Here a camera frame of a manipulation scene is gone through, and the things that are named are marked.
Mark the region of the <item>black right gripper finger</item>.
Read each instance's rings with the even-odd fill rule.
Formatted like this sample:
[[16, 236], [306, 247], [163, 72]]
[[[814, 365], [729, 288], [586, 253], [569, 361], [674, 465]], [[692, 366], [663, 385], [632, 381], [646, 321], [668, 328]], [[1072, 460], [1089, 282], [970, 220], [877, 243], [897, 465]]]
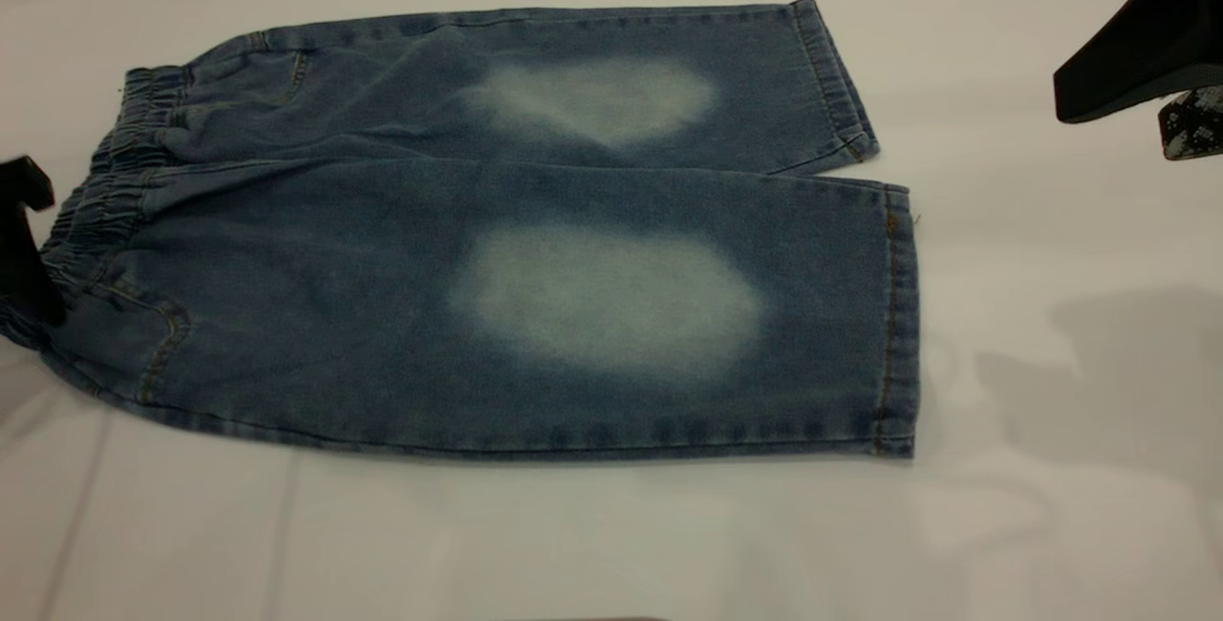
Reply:
[[1159, 112], [1166, 160], [1222, 155], [1222, 86], [1189, 90]]
[[1221, 86], [1222, 0], [1126, 0], [1054, 73], [1055, 116], [1088, 123]]

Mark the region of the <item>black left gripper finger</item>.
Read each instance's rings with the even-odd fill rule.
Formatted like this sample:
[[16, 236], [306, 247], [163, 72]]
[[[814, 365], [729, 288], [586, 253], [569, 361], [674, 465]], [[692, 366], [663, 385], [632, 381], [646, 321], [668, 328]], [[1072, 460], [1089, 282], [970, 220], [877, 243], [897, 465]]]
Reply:
[[26, 220], [26, 211], [55, 207], [55, 189], [32, 156], [13, 156], [1, 163], [1, 219]]
[[53, 328], [64, 324], [64, 299], [43, 264], [27, 219], [1, 220], [1, 290], [35, 322]]

